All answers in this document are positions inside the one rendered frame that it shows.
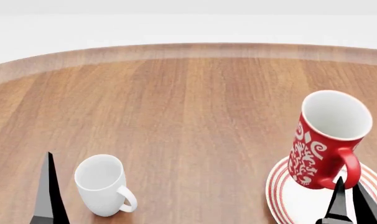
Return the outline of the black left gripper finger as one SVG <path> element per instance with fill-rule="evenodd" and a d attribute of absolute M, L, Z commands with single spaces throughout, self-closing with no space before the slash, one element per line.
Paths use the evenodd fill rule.
<path fill-rule="evenodd" d="M 70 224 L 60 194 L 57 173 L 51 152 L 49 152 L 49 195 L 52 205 L 53 224 Z"/>
<path fill-rule="evenodd" d="M 49 152 L 46 154 L 41 168 L 34 215 L 29 224 L 54 224 L 49 192 Z"/>

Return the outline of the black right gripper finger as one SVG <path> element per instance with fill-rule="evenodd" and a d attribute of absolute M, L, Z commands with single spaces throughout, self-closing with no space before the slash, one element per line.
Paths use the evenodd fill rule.
<path fill-rule="evenodd" d="M 357 224 L 377 224 L 377 203 L 364 186 L 358 182 L 352 192 Z"/>
<path fill-rule="evenodd" d="M 345 186 L 342 177 L 339 177 L 323 218 L 318 219 L 315 224 L 353 224 L 347 216 Z"/>

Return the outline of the red mug with white pattern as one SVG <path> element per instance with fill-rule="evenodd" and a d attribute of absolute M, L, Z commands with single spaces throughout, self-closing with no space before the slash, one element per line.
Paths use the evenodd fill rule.
<path fill-rule="evenodd" d="M 344 167 L 345 188 L 361 177 L 361 165 L 354 150 L 371 131 L 373 117 L 354 96 L 334 90 L 306 96 L 289 154 L 288 171 L 308 189 L 334 189 L 334 178 Z"/>

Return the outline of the white plate with red stripes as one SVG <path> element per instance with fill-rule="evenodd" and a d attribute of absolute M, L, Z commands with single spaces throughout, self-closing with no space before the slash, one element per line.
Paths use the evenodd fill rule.
<path fill-rule="evenodd" d="M 266 181 L 266 201 L 277 224 L 315 224 L 327 212 L 333 190 L 311 190 L 300 186 L 289 175 L 289 158 L 271 169 Z M 361 165 L 360 182 L 377 203 L 377 173 Z"/>

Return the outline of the plain white mug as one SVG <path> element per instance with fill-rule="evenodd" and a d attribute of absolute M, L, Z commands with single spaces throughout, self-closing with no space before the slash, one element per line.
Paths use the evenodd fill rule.
<path fill-rule="evenodd" d="M 74 179 L 83 203 L 95 215 L 109 217 L 137 209 L 137 199 L 126 186 L 123 164 L 115 156 L 97 154 L 85 159 Z"/>

